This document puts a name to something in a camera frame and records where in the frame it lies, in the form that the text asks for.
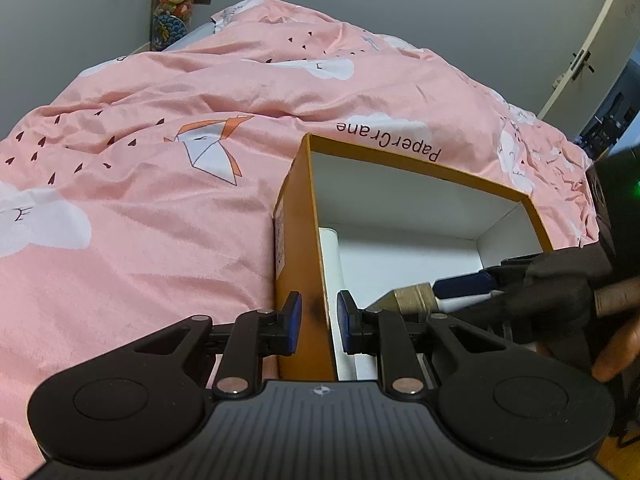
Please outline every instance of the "white door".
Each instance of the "white door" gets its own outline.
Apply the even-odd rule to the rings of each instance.
[[[587,39],[538,114],[574,140],[594,116],[640,38],[640,0],[605,0]]]

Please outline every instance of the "pink blanket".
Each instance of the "pink blanket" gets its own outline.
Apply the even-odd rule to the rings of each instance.
[[[271,306],[271,213],[305,132],[527,192],[558,248],[597,238],[584,153],[433,52],[276,0],[214,18],[183,50],[86,70],[0,144],[3,480],[42,462],[26,403],[46,377]]]

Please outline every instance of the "bed sheet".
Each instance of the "bed sheet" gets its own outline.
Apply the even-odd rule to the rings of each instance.
[[[582,150],[426,48],[276,0],[84,71],[0,143],[0,478],[42,461],[33,389],[191,314],[272,307],[278,190],[305,132],[531,195],[597,238]]]

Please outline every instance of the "orange box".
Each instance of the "orange box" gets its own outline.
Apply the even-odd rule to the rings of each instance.
[[[552,250],[530,198],[439,164],[306,134],[274,210],[276,304],[303,297],[286,380],[338,379],[320,228],[340,240],[344,285],[365,308],[392,288]]]

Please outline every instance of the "silver rivet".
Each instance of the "silver rivet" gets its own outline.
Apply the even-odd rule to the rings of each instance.
[[[396,379],[391,385],[396,392],[401,394],[417,394],[424,388],[424,384],[421,380],[414,379],[412,377],[401,377]]]
[[[226,394],[241,394],[249,387],[249,383],[242,377],[225,377],[218,381],[216,387]]]

